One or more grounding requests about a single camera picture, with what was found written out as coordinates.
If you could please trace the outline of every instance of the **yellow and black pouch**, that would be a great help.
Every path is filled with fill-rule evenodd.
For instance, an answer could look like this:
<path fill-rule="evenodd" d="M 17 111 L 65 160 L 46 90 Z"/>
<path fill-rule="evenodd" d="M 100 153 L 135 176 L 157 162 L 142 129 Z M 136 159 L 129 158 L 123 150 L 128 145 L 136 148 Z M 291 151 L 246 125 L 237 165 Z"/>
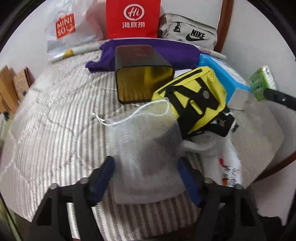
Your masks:
<path fill-rule="evenodd" d="M 154 92 L 152 101 L 165 97 L 183 138 L 206 130 L 225 137 L 234 122 L 226 107 L 226 91 L 207 66 L 173 79 Z"/>

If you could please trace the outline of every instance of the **purple fabric bag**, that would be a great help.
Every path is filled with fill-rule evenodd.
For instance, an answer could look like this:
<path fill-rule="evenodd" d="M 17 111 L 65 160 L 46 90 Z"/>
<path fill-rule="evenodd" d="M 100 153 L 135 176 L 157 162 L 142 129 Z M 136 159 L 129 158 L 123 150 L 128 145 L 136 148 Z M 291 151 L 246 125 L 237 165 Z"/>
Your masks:
<path fill-rule="evenodd" d="M 101 59 L 98 62 L 89 61 L 86 68 L 91 73 L 115 70 L 115 48 L 121 45 L 150 45 L 160 53 L 174 68 L 195 69 L 201 52 L 197 47 L 165 39 L 118 39 L 110 40 L 100 47 Z"/>

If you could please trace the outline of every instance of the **nike swoosh logo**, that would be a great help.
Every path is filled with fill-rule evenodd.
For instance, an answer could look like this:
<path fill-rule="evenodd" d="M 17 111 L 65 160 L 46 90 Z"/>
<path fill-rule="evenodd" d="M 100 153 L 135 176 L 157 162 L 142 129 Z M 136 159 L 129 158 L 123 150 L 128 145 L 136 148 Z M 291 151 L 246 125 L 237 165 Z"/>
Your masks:
<path fill-rule="evenodd" d="M 189 42 L 194 42 L 194 41 L 202 41 L 202 40 L 208 40 L 208 39 L 194 39 L 194 38 L 190 37 L 190 34 L 187 34 L 186 40 Z"/>

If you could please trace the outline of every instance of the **red paper bag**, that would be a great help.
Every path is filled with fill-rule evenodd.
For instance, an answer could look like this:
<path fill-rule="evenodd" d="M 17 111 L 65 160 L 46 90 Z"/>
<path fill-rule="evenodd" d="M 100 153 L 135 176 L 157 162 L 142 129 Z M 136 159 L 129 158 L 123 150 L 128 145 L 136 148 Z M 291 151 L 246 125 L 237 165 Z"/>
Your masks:
<path fill-rule="evenodd" d="M 106 0 L 107 36 L 157 37 L 160 0 Z"/>

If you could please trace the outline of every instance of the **yellow bag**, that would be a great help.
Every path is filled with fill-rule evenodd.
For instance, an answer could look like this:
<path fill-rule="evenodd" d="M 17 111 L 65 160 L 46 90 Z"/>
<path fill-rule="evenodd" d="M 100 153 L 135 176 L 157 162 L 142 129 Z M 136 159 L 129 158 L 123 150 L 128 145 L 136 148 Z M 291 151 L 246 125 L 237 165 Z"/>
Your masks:
<path fill-rule="evenodd" d="M 164 97 L 170 100 L 183 138 L 199 131 L 217 116 L 226 118 L 224 114 L 220 115 L 226 109 L 226 91 L 214 71 L 207 66 L 196 68 L 173 79 L 154 92 L 152 101 Z"/>

